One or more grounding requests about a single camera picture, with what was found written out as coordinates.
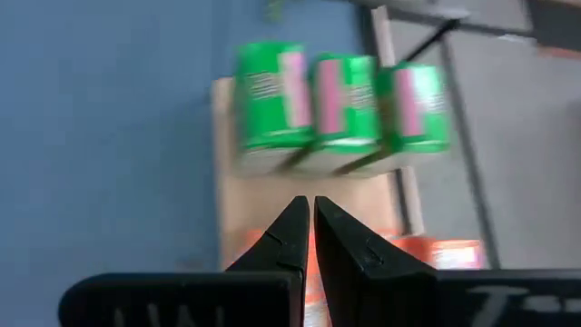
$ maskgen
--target gray floor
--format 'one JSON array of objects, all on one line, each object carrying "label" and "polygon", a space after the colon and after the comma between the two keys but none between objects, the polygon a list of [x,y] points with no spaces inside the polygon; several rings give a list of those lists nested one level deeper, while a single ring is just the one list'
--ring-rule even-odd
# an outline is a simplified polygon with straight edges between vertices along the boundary
[{"label": "gray floor", "polygon": [[[480,23],[526,26],[517,1],[467,5]],[[395,23],[399,52],[427,32]],[[581,62],[539,57],[522,40],[454,33],[451,44],[503,267],[581,267]],[[438,49],[420,59],[439,60]],[[417,169],[424,219],[436,237],[478,237],[455,141]]]}]

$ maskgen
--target green soda can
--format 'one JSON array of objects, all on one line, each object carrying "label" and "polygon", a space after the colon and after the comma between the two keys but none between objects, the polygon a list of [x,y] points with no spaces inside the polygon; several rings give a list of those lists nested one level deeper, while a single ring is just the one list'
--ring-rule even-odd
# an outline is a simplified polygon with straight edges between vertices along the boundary
[{"label": "green soda can", "polygon": [[295,43],[241,48],[232,102],[241,173],[272,173],[312,142],[305,66]]},{"label": "green soda can", "polygon": [[379,174],[418,164],[449,148],[449,120],[436,66],[400,64],[382,68],[376,80],[383,155],[358,171]]},{"label": "green soda can", "polygon": [[374,68],[368,56],[323,54],[319,58],[310,77],[316,141],[294,172],[334,173],[379,149]]}]

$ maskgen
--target pink label stripe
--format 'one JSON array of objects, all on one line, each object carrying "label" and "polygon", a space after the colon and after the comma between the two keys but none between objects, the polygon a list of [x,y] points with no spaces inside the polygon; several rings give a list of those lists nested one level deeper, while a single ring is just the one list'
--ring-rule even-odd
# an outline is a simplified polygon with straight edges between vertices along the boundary
[{"label": "pink label stripe", "polygon": [[400,69],[396,72],[401,133],[404,136],[416,136],[424,133],[421,111],[415,96],[413,73],[411,69]]},{"label": "pink label stripe", "polygon": [[310,125],[309,94],[304,80],[302,53],[282,55],[282,87],[287,101],[287,124],[290,127]]},{"label": "pink label stripe", "polygon": [[340,89],[340,61],[325,60],[319,63],[320,132],[337,133],[342,130]]}]

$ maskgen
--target blue surface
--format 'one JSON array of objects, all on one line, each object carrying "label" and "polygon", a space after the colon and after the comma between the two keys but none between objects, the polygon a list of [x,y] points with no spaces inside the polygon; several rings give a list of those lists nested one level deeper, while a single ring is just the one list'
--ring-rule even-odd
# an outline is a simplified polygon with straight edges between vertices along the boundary
[{"label": "blue surface", "polygon": [[106,272],[214,270],[211,81],[266,38],[358,48],[353,8],[263,1],[0,4],[0,324],[56,326]]}]

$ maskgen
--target black bar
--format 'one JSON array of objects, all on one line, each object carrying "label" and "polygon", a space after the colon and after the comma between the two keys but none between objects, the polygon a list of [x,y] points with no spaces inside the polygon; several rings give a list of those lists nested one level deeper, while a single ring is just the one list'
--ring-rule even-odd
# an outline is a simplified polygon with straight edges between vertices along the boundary
[{"label": "black bar", "polygon": [[428,49],[433,44],[438,42],[443,35],[458,27],[459,23],[460,23],[459,19],[448,20],[433,35],[424,40],[424,42],[422,42],[416,49],[414,49],[410,54],[408,54],[403,61],[411,62],[415,60],[419,55],[426,51],[426,49]]}]

